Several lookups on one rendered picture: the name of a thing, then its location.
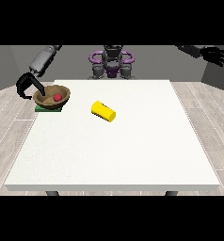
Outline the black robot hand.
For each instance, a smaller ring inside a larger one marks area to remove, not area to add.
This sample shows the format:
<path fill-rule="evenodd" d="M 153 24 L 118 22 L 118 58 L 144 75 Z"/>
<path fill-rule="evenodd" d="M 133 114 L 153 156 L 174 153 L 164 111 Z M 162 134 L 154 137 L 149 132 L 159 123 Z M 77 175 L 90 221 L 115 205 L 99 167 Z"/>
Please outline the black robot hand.
<path fill-rule="evenodd" d="M 31 72 L 24 73 L 16 82 L 18 95 L 23 99 L 31 100 L 32 97 L 26 96 L 24 92 L 32 85 L 34 85 L 42 95 L 45 95 L 43 84 Z"/>
<path fill-rule="evenodd" d="M 203 47 L 200 54 L 207 62 L 214 63 L 219 67 L 224 65 L 224 50 L 218 47 Z"/>

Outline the brown wooden bowl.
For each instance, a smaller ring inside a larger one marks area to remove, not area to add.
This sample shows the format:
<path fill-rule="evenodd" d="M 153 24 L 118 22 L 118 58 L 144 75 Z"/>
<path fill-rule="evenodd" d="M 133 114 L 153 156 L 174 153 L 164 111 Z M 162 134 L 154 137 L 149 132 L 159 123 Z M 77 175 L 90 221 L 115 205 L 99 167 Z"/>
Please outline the brown wooden bowl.
<path fill-rule="evenodd" d="M 33 95 L 33 100 L 40 107 L 54 110 L 62 107 L 68 102 L 71 92 L 68 88 L 59 85 L 47 86 L 44 88 L 45 95 L 42 95 L 39 90 L 37 90 Z M 54 96 L 60 94 L 62 99 L 58 102 L 54 100 Z"/>

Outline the green square pad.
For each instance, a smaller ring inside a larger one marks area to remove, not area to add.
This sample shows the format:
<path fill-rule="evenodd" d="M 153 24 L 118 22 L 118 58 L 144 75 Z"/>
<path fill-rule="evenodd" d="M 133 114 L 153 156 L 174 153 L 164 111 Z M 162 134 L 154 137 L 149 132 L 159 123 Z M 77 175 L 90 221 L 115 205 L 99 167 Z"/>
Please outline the green square pad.
<path fill-rule="evenodd" d="M 57 109 L 46 109 L 44 107 L 39 106 L 38 104 L 35 106 L 35 112 L 61 112 L 62 107 Z"/>

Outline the yellow cup with melon print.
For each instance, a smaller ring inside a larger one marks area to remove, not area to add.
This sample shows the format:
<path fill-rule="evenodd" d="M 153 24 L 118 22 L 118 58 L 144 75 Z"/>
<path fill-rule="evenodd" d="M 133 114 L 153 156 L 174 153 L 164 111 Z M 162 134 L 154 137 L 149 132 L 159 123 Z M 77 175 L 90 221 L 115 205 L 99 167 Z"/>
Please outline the yellow cup with melon print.
<path fill-rule="evenodd" d="M 109 122 L 111 122 L 116 117 L 116 112 L 113 109 L 102 104 L 100 101 L 96 101 L 91 106 L 91 112 Z"/>

